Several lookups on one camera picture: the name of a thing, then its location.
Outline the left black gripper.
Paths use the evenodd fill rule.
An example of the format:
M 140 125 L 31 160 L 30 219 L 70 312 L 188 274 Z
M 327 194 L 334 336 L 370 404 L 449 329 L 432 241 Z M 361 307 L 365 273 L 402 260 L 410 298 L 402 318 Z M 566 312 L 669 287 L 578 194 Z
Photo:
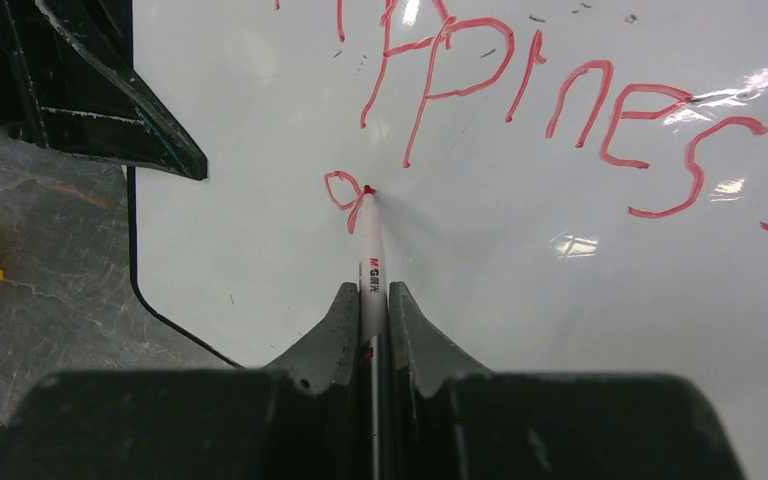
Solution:
M 0 1 L 0 146 L 196 181 L 208 160 L 133 61 L 130 1 Z

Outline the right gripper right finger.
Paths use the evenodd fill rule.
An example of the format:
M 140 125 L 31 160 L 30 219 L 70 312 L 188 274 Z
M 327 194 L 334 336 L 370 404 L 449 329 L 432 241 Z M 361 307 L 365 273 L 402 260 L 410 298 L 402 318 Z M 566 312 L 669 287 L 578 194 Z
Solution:
M 404 282 L 390 283 L 388 300 L 395 369 L 407 371 L 422 397 L 433 397 L 447 380 L 490 373 L 424 315 Z

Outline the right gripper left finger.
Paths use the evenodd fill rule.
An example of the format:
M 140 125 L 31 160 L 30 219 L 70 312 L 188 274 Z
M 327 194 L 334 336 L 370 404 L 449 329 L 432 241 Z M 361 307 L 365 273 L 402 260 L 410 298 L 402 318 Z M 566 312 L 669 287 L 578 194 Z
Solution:
M 355 283 L 340 285 L 325 316 L 264 369 L 286 374 L 308 395 L 348 386 L 355 368 L 360 295 Z

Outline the red whiteboard marker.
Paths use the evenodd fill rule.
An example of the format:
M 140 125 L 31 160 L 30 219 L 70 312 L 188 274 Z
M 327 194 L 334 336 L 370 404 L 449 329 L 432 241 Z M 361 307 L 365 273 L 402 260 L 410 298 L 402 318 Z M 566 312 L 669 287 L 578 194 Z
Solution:
M 364 430 L 369 440 L 367 471 L 371 479 L 389 479 L 392 447 L 387 373 L 388 304 L 385 251 L 376 193 L 377 190 L 369 185 L 363 187 L 357 215 L 361 307 L 359 363 L 366 407 Z

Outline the white whiteboard black frame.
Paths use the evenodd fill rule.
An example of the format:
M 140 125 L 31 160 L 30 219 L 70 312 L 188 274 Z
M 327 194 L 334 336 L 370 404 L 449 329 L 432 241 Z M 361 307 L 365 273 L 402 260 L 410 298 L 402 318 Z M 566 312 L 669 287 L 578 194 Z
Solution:
M 494 370 L 692 380 L 768 479 L 768 1 L 137 1 L 208 159 L 134 172 L 145 302 L 276 358 L 386 277 Z

